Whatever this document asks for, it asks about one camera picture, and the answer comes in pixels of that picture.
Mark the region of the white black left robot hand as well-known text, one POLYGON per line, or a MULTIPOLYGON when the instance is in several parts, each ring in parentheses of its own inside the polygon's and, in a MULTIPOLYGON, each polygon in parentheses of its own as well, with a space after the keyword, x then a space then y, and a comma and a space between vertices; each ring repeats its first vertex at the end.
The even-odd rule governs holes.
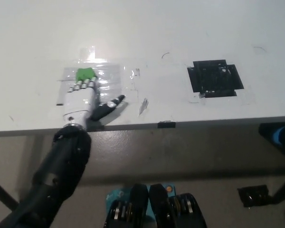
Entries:
POLYGON ((112 113, 125 99, 119 95, 106 103, 99 101, 98 77, 77 81, 64 98, 63 119, 65 127, 74 126, 86 130, 88 121, 97 122, 112 113))

